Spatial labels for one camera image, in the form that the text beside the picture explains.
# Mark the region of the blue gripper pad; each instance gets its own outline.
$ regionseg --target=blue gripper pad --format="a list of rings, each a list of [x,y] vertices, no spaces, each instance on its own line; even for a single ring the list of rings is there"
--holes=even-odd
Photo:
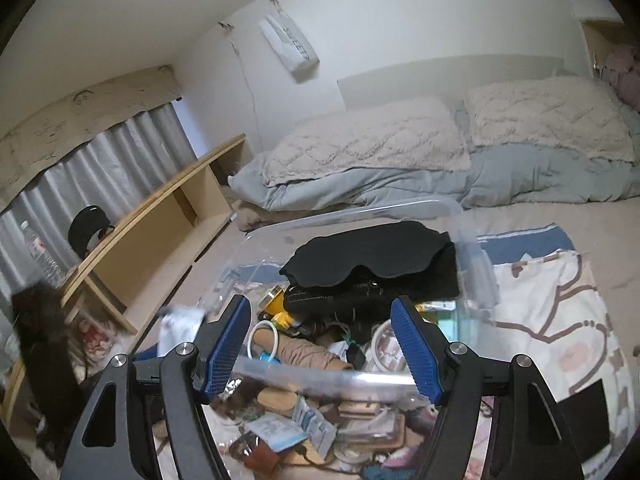
[[[415,311],[419,322],[425,322]],[[411,375],[421,395],[429,397],[433,404],[439,404],[442,387],[438,379],[438,362],[420,334],[414,320],[401,300],[391,304],[391,326],[409,365]]]
[[[211,399],[225,391],[231,370],[251,323],[251,303],[242,298],[220,335],[218,343],[207,359],[206,377],[202,392]]]

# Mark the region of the ceiling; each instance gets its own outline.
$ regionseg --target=ceiling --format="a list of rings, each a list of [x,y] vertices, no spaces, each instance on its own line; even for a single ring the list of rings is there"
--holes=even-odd
[[[0,132],[84,86],[171,62],[253,0],[37,0],[0,55]]]

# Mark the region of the beige cloth roll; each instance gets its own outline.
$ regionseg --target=beige cloth roll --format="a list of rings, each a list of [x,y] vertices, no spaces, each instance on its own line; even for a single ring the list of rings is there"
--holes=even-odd
[[[283,364],[303,368],[319,368],[321,370],[347,370],[350,364],[340,361],[335,354],[306,339],[293,339],[283,333],[278,334],[276,357]],[[266,352],[273,349],[273,332],[268,328],[255,331],[254,342]]]

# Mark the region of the black sleep mask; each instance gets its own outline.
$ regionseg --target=black sleep mask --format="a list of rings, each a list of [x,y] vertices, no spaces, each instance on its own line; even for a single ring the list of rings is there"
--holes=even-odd
[[[291,285],[335,286],[356,267],[365,267],[379,278],[396,278],[422,272],[433,257],[450,243],[417,221],[401,221],[317,237],[300,246],[280,274]]]

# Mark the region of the clear plastic storage box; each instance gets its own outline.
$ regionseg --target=clear plastic storage box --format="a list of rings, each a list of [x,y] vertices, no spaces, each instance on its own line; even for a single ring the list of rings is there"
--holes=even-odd
[[[212,287],[198,306],[215,319],[234,294],[244,294],[252,303],[253,326],[261,297],[252,291],[277,283],[286,286],[286,278],[278,271],[298,247],[318,236],[401,220],[417,220],[429,228],[449,232],[456,245],[462,291],[455,311],[458,340],[476,353],[485,354],[482,329],[491,323],[492,309],[497,302],[492,267],[476,242],[472,226],[465,221],[460,205],[445,197],[429,196],[385,206],[348,209],[260,228],[242,241],[220,275],[214,277]],[[244,355],[241,352],[234,373],[300,394],[337,399],[394,402],[415,392],[411,375],[407,374],[298,368],[251,360],[246,352]]]

